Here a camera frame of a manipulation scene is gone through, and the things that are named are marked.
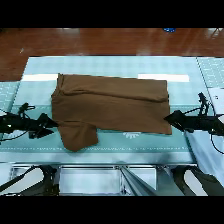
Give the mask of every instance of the wooden floor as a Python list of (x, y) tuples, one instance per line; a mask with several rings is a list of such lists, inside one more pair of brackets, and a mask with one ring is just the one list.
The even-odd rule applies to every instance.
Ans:
[(24, 28), (0, 33), (0, 81), (20, 80), (29, 56), (164, 55), (224, 57), (224, 29)]

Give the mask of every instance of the brown cloth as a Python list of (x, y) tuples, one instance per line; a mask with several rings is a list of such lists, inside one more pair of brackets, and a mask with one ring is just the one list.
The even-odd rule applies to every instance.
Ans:
[(61, 75), (52, 117), (72, 151), (98, 143), (96, 128), (171, 134), (167, 81)]

